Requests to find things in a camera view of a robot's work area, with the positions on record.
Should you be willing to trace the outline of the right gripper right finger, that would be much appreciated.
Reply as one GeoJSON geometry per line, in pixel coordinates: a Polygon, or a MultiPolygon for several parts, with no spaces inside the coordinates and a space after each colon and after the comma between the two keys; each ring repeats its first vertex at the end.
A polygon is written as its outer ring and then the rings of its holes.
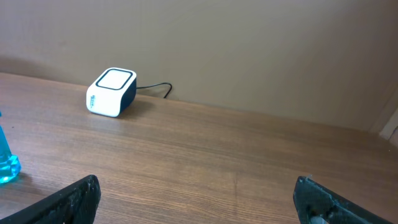
{"type": "Polygon", "coordinates": [[[300,223],[389,223],[305,176],[296,181],[293,201],[300,223]]]}

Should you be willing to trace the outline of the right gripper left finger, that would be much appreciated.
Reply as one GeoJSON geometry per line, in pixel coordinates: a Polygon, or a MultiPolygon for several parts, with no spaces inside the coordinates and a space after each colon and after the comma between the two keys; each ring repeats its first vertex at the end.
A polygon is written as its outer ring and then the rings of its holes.
{"type": "Polygon", "coordinates": [[[97,176],[88,175],[1,219],[1,224],[93,224],[101,199],[97,176]]]}

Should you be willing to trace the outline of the blue mouthwash bottle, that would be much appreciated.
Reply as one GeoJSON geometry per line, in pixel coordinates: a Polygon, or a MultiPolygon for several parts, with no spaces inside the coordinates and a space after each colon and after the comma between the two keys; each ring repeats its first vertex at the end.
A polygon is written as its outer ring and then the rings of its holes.
{"type": "Polygon", "coordinates": [[[21,163],[17,155],[10,150],[6,135],[3,128],[1,128],[1,184],[8,183],[14,180],[21,171],[21,163]]]}

